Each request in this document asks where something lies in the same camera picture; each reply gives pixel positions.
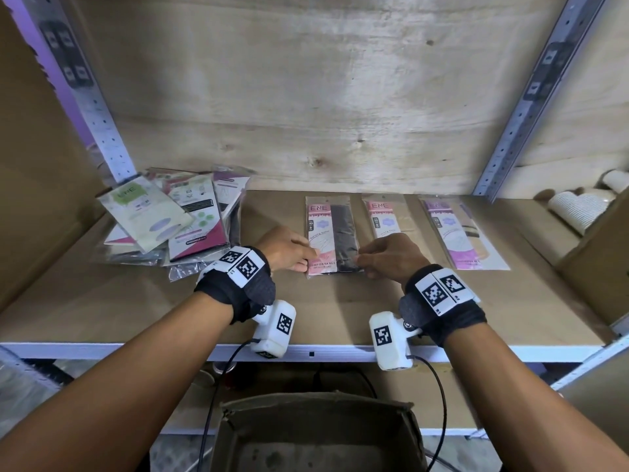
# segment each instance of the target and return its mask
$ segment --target hand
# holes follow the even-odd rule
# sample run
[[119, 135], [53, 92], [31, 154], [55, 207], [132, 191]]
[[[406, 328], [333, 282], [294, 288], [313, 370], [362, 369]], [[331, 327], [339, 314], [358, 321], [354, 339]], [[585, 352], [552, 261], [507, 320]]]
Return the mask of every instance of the hand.
[[405, 233], [392, 233], [387, 237], [376, 238], [358, 250], [354, 261], [365, 269], [367, 277], [389, 278], [400, 283], [402, 288], [417, 270], [430, 265], [420, 247]]
[[277, 226], [255, 245], [269, 261], [271, 271], [289, 269], [296, 272], [308, 270], [308, 260], [319, 256], [319, 250], [310, 248], [307, 238], [287, 226]]

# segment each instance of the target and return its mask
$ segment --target pile of packages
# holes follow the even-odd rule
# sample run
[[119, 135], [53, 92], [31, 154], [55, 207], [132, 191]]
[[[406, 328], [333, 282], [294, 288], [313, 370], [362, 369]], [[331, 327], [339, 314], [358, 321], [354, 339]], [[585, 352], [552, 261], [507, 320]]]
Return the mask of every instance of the pile of packages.
[[251, 172], [150, 168], [98, 197], [116, 224], [95, 261], [161, 266], [171, 281], [202, 271], [240, 245], [240, 207]]

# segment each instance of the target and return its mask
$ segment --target forearm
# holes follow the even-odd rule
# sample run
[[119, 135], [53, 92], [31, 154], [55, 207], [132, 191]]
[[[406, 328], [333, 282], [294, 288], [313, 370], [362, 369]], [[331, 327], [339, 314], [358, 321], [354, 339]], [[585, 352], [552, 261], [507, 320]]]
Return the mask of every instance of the forearm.
[[444, 348], [508, 470], [629, 470], [627, 455], [487, 324], [456, 330]]
[[194, 293], [19, 423], [0, 442], [3, 466], [133, 470], [232, 314], [231, 306]]

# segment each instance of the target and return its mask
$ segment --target insole package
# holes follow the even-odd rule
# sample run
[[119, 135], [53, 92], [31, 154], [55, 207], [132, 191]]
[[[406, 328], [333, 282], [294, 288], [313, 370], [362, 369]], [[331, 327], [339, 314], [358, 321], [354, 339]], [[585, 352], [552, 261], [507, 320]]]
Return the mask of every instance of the insole package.
[[353, 262], [358, 255], [349, 196], [306, 197], [308, 240], [319, 256], [308, 262], [308, 277], [358, 272]]

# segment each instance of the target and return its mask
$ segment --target cardboard box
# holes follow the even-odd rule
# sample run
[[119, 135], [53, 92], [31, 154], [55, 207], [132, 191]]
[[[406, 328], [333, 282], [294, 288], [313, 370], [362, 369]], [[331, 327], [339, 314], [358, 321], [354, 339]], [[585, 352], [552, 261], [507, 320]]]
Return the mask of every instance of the cardboard box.
[[344, 393], [226, 403], [210, 471], [424, 471], [412, 406]]
[[629, 189], [618, 195], [557, 269], [608, 325], [629, 313]]

